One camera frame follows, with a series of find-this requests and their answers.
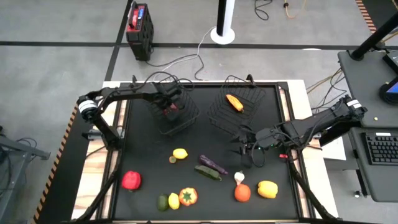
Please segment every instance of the monitor screen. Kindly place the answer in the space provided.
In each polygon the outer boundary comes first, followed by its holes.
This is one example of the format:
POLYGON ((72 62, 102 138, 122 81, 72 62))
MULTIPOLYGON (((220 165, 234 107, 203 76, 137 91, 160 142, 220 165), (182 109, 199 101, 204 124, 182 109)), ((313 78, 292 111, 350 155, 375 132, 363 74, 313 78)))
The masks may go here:
POLYGON ((395 83, 389 90, 387 90, 388 93, 398 93, 398 82, 395 83))

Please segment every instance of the wire basket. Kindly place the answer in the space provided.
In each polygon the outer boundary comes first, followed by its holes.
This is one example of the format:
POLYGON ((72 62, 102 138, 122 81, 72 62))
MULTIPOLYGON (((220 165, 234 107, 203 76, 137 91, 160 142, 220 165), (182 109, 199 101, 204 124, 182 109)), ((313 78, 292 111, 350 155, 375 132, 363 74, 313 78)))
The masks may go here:
MULTIPOLYGON (((168 85, 175 85, 178 82, 177 79, 174 78, 165 78, 161 80, 159 83, 164 83, 168 85)), ((172 136, 177 132, 189 127, 194 124, 196 119, 200 114, 200 110, 198 106, 193 102, 190 95, 187 93, 188 89, 179 86, 181 88, 181 95, 178 101, 178 116, 173 121, 167 119, 164 115, 162 109, 160 109, 155 103, 148 103, 148 108, 154 117, 155 123, 159 128, 161 134, 166 134, 172 136)))
POLYGON ((210 123, 227 133, 236 134, 239 125, 250 124, 265 95, 265 91, 258 88, 254 82, 228 76, 207 112, 210 123), (235 96, 243 104, 243 113, 233 108, 226 99, 227 94, 235 96))

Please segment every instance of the concrete floor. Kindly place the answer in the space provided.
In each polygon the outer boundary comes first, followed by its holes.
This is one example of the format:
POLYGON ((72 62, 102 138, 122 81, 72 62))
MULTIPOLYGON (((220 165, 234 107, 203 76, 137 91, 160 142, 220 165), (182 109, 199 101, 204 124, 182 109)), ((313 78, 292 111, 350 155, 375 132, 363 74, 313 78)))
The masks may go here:
MULTIPOLYGON (((146 3, 155 25, 155 42, 198 43, 216 24, 216 1, 146 3)), ((300 4, 290 3, 291 11, 297 11, 300 4)), ((370 35, 355 0, 308 1, 306 10, 293 20, 286 18, 282 5, 283 0, 275 0, 266 6, 270 19, 262 21, 254 14, 254 1, 236 0, 234 43, 357 45, 370 35)), ((125 7, 125 0, 3 0, 0 41, 114 42, 125 7)), ((101 87, 112 51, 111 47, 0 46, 0 124, 9 138, 32 137, 39 148, 52 152, 48 161, 34 160, 27 170, 13 221, 33 217, 73 105, 79 95, 101 87)), ((150 62, 164 63, 195 52, 155 49, 150 62)), ((205 69, 198 76, 208 80, 228 75, 244 78, 250 73, 255 79, 303 79, 310 86, 339 68, 333 50, 201 49, 200 55, 205 69)), ((199 66, 195 59, 168 72, 193 79, 199 66)), ((112 80, 130 80, 132 75, 144 80, 156 70, 135 61, 131 50, 122 47, 112 80)), ((347 89, 344 81, 338 87, 347 89)), ((312 106, 328 88, 324 84, 309 95, 312 106)), ((329 99, 337 94, 333 91, 329 99)), ((397 204, 353 198, 351 192, 358 189, 358 181, 351 172, 331 171, 329 177, 340 217, 395 222, 397 204)))

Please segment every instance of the garlic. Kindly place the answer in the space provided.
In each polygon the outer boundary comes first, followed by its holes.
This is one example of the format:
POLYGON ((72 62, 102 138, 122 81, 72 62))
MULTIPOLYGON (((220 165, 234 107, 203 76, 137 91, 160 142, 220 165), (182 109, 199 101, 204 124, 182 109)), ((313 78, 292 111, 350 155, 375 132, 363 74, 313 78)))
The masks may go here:
POLYGON ((234 175, 234 179, 236 181, 236 185, 241 184, 241 182, 244 180, 243 171, 236 172, 234 175))

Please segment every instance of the orange bell pepper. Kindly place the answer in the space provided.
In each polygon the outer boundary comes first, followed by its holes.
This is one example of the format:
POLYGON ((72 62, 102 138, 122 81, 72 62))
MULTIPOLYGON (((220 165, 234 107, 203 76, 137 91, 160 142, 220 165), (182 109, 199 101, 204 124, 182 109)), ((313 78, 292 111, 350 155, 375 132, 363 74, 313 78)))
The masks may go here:
POLYGON ((198 200, 197 191, 191 187, 182 189, 180 191, 179 199, 180 199, 181 204, 183 204, 185 206, 193 205, 198 200))

